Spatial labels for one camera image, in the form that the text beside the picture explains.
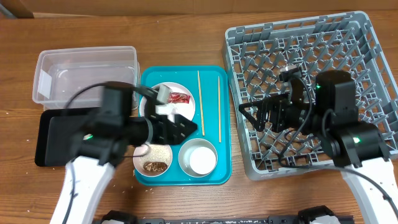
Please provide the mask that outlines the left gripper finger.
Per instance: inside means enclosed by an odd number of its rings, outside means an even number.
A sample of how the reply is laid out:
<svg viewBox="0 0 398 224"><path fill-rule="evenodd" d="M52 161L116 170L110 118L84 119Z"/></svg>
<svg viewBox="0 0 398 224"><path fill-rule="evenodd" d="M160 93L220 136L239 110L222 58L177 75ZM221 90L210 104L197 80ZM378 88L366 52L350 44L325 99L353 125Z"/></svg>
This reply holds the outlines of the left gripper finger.
<svg viewBox="0 0 398 224"><path fill-rule="evenodd" d="M171 114L172 126L178 133L192 134L198 129L198 125L180 114Z"/></svg>
<svg viewBox="0 0 398 224"><path fill-rule="evenodd" d="M185 133L165 133L162 135L162 144L163 145L179 145L183 143L189 137L188 134Z"/></svg>

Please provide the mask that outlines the white rice grains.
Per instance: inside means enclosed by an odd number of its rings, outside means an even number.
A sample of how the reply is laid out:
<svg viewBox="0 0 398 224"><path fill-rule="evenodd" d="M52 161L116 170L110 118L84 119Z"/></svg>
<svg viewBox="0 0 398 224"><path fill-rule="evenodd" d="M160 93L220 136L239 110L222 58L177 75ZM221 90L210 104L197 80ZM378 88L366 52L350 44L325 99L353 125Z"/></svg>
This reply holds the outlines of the white rice grains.
<svg viewBox="0 0 398 224"><path fill-rule="evenodd" d="M157 145L150 144L149 152L141 157L141 164L144 165L145 162L165 162L168 166L172 161L172 151L168 145Z"/></svg>

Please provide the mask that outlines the small pink bowl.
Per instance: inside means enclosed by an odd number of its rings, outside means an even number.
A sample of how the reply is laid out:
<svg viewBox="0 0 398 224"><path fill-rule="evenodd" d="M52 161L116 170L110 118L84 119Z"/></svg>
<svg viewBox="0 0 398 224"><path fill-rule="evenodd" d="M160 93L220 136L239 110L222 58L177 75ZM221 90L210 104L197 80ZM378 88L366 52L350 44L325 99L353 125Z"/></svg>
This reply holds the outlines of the small pink bowl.
<svg viewBox="0 0 398 224"><path fill-rule="evenodd" d="M137 174L144 177L158 177L170 168L172 158L169 145L144 143L135 148L132 161Z"/></svg>

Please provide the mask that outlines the red foil snack wrapper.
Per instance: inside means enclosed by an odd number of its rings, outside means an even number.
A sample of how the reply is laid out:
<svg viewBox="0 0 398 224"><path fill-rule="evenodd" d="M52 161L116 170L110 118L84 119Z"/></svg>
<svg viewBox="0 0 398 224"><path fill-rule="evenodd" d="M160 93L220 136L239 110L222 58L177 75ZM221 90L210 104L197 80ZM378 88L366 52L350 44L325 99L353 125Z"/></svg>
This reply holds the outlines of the red foil snack wrapper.
<svg viewBox="0 0 398 224"><path fill-rule="evenodd" d="M169 103L189 103L190 95L179 92L171 92L168 97Z"/></svg>

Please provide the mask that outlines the brown food scraps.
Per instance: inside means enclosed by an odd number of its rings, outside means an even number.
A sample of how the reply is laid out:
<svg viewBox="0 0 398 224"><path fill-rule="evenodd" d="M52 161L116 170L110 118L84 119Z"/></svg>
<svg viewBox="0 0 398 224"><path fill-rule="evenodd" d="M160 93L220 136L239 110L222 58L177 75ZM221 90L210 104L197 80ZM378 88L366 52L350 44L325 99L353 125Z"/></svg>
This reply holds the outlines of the brown food scraps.
<svg viewBox="0 0 398 224"><path fill-rule="evenodd" d="M165 162L145 162L143 168L148 172L164 172L168 169L168 165Z"/></svg>

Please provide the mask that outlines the white plastic cup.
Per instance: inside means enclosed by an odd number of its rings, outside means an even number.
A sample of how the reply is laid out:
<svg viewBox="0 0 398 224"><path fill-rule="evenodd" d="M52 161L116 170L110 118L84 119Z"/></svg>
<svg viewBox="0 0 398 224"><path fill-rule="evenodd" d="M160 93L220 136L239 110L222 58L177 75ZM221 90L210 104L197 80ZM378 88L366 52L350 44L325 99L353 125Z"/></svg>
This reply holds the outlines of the white plastic cup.
<svg viewBox="0 0 398 224"><path fill-rule="evenodd" d="M216 166L216 154L207 147L198 147L189 157L189 166L198 175L209 174Z"/></svg>

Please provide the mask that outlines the white paper napkin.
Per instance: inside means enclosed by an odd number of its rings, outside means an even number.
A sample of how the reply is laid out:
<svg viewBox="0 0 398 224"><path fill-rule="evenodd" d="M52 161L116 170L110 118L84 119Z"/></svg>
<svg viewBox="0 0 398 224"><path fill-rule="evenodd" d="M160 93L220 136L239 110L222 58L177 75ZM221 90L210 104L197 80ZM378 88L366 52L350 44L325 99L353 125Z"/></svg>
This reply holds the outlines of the white paper napkin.
<svg viewBox="0 0 398 224"><path fill-rule="evenodd" d="M174 122L177 109L173 103L169 103L166 105L156 105L155 112L159 115L166 115L171 122Z"/></svg>

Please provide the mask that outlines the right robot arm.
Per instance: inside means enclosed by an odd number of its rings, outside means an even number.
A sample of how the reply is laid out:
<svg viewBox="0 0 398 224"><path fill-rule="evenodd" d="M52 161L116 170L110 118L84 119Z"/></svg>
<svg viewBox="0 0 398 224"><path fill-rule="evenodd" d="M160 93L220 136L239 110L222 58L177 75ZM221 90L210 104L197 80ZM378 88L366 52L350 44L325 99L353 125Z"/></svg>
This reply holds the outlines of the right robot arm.
<svg viewBox="0 0 398 224"><path fill-rule="evenodd" d="M350 73L319 73L313 96L301 68L281 69L279 81L290 85L290 93L243 103L239 112L256 131L271 123L275 133L294 128L295 135L314 135L333 165L301 169L341 172L366 223L397 223L397 183L388 145L376 125L359 120Z"/></svg>

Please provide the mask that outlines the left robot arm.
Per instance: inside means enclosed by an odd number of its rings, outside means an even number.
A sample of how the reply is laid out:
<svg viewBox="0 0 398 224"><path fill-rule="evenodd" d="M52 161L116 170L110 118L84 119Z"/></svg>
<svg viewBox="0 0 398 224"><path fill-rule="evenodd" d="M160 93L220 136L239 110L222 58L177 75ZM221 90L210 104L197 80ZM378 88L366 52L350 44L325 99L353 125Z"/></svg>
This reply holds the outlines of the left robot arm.
<svg viewBox="0 0 398 224"><path fill-rule="evenodd" d="M65 166L63 188L51 223L91 223L129 146L178 145L198 128L180 114L173 121L159 114L131 118L133 93L155 105L164 105L170 93L165 85L158 90L124 82L104 82L100 86L101 106L71 135L68 147L72 158Z"/></svg>

